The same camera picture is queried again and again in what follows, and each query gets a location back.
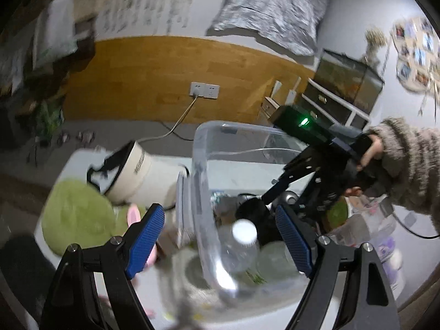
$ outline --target black strap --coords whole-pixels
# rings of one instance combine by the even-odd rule
[[[111,186],[113,186],[113,184],[115,183],[115,181],[119,177],[119,174],[122,171],[122,167],[127,162],[127,159],[130,156],[131,150],[133,149],[134,145],[135,145],[135,142],[130,141],[127,145],[123,146],[121,149],[119,149],[115,153],[106,157],[104,159],[103,165],[98,169],[95,169],[93,166],[90,166],[87,171],[87,183],[94,186],[98,190],[98,192],[101,192],[100,185],[98,185],[97,183],[92,181],[92,175],[94,175],[95,173],[103,173],[104,177],[107,178],[109,171],[114,170],[115,168],[119,167],[119,170],[118,170],[116,176],[114,177],[113,182],[111,183],[111,185],[109,187],[109,189],[110,189]]]

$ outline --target fish tank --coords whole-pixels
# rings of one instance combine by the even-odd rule
[[[365,63],[327,49],[313,80],[366,114],[370,114],[385,83]]]

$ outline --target knit sweater sleeve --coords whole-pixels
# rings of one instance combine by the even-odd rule
[[[431,215],[440,231],[440,131],[388,118],[369,130],[382,139],[382,166],[392,177],[394,204]]]

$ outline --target floor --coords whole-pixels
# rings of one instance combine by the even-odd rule
[[[181,124],[176,131],[182,137],[192,139],[197,127],[195,124]],[[32,158],[31,163],[26,162],[32,141],[18,150],[0,152],[0,173],[51,188],[70,155],[80,147],[75,139],[79,131],[93,130],[96,138],[90,147],[101,146],[108,150],[116,150],[130,140],[168,132],[160,123],[150,121],[67,121],[62,129],[70,133],[71,140],[61,148],[41,152],[38,167],[35,167]],[[192,142],[181,140],[174,134],[164,139],[145,142],[142,146],[151,154],[187,157],[192,155]],[[37,221],[38,216],[26,213],[6,202],[0,202],[0,247],[13,235],[33,235]],[[37,330],[37,323],[18,302],[1,272],[0,292],[21,324],[27,329]]]
[[[196,124],[181,124],[176,132],[186,139],[192,139],[197,127]],[[52,187],[70,155],[80,147],[75,139],[79,131],[93,130],[96,133],[96,138],[90,147],[101,146],[108,150],[117,150],[130,140],[163,135],[168,132],[158,122],[125,120],[66,121],[62,129],[70,133],[71,140],[61,148],[54,148],[51,152],[41,151],[38,167],[35,167],[33,163],[33,156],[30,163],[26,162],[32,146],[32,141],[29,141],[19,150],[0,153],[0,173]],[[192,142],[181,140],[174,134],[160,140],[145,142],[142,147],[150,154],[186,157],[192,155]]]

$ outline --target blue gripper pad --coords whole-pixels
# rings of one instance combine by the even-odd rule
[[[308,277],[312,272],[310,249],[282,206],[276,209],[275,223],[297,269]]]
[[[132,224],[130,228],[133,226],[139,227],[142,223],[144,223],[144,228],[140,230],[130,247],[128,264],[125,268],[128,279],[133,279],[136,273],[144,269],[148,256],[158,240],[165,223],[165,212],[162,206],[155,204],[150,207],[142,220]]]

